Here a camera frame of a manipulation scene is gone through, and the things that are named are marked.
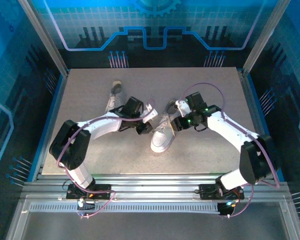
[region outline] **shoe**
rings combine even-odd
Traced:
[[[171,126],[171,121],[178,117],[178,110],[175,108],[176,99],[171,99],[166,105],[162,114],[159,126],[154,130],[151,139],[151,150],[155,153],[166,151],[175,139],[175,131]]]
[[[105,108],[105,113],[125,104],[123,86],[120,80],[112,83],[110,98]]]

